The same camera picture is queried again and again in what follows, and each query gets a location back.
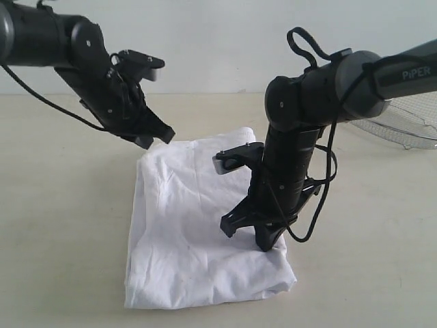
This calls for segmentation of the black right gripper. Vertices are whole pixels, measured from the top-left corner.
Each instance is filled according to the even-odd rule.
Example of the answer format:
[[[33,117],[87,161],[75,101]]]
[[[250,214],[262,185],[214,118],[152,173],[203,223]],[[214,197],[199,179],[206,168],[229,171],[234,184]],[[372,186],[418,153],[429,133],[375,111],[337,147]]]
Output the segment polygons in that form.
[[[252,227],[256,245],[270,251],[319,192],[320,184],[312,178],[294,183],[279,181],[261,168],[252,170],[247,196],[221,217],[220,229],[231,238],[238,229]]]

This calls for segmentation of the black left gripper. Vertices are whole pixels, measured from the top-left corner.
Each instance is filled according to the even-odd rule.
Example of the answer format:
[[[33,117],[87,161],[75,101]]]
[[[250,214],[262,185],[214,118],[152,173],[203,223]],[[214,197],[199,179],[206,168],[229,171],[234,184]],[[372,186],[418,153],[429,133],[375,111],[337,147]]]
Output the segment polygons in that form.
[[[173,128],[147,106],[141,87],[132,79],[116,83],[102,99],[103,109],[98,113],[98,121],[113,135],[144,150],[151,147],[154,137],[166,144],[175,137]]]

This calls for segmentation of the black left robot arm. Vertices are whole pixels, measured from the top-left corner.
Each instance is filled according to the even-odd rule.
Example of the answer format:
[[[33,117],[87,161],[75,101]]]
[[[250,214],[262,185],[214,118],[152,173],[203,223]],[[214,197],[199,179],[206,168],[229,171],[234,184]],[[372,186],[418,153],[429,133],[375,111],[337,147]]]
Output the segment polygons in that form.
[[[30,94],[12,66],[51,67],[79,102],[108,132],[148,149],[154,139],[169,143],[175,131],[146,104],[140,82],[156,80],[162,59],[134,50],[108,53],[98,24],[81,15],[57,14],[49,5],[1,2],[1,67]]]

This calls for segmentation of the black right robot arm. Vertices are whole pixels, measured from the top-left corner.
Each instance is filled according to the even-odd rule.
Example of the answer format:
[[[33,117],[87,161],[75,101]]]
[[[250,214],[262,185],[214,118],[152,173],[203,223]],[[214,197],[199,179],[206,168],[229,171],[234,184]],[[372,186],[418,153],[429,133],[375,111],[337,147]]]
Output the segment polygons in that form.
[[[313,151],[324,130],[341,122],[375,118],[394,98],[436,90],[436,52],[424,46],[381,57],[370,51],[335,53],[329,64],[296,78],[278,76],[267,87],[264,105],[269,126],[264,142],[247,143],[214,157],[216,171],[251,170],[247,196],[221,218],[226,236],[253,227],[263,251],[290,230],[314,195],[326,198],[337,173],[331,146],[326,175],[308,175]]]

